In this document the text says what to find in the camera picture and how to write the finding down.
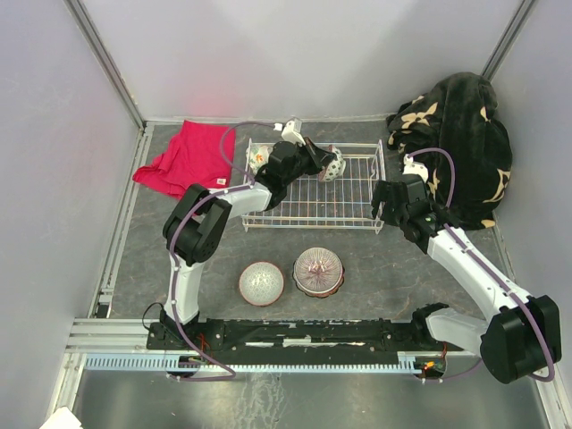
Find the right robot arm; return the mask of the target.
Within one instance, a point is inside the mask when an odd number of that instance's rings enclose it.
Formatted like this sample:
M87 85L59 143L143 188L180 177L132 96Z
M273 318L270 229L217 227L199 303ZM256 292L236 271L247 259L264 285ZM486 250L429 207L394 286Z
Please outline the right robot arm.
M450 307L434 310L410 327L420 349L440 341L480 357L501 383L525 376L543 383L555 377L561 359L559 307L547 295L535 297L517 286L470 241L449 208L429 198L423 179L404 174L376 183L372 215L396 226L437 262L477 304L482 319Z

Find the white wire dish rack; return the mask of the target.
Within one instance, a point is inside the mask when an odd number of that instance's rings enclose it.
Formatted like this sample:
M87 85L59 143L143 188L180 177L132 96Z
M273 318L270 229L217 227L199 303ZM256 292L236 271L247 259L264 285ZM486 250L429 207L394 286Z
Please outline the white wire dish rack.
M346 166L334 181L315 176L294 181L286 198L274 209L242 217L248 231L254 228L344 229L378 233L383 221L372 217L371 200L379 180L386 178L380 141L316 144L321 149L340 150Z

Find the grey hexagon pattern bowl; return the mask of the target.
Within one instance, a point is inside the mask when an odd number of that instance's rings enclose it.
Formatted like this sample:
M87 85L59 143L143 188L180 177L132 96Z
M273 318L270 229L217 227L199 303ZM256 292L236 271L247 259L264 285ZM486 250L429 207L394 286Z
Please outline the grey hexagon pattern bowl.
M284 276L274 264L259 261L250 264L239 278L240 295L252 306L267 307L284 291Z

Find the red rimmed bowl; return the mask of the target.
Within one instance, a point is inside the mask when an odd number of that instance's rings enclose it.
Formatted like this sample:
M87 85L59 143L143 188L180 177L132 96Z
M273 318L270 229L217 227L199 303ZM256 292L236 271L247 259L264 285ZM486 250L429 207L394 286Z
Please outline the red rimmed bowl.
M320 182L331 182L339 179L345 172L346 161L341 151L334 145L328 147L328 151L333 154L333 160L318 174Z

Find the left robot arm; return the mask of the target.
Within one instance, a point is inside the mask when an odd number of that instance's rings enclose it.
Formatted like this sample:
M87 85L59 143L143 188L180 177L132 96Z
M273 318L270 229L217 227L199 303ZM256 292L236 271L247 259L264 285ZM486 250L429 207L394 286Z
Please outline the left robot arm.
M323 149L310 139L303 144L279 141L264 164L247 172L244 184L219 190L190 185L163 228L171 258L171 284L161 315L169 324L167 339L180 349L196 342L204 265L217 250L229 220L274 209L303 176L332 181L344 170L345 161L335 146Z

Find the floral orange green bowl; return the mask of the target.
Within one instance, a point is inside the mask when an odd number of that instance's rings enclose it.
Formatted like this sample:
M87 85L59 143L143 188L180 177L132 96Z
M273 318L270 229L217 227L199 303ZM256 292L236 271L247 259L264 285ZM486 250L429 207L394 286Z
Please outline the floral orange green bowl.
M260 168L268 163L272 151L273 147L266 144L251 144L248 147L246 151L247 168L253 176L256 176Z

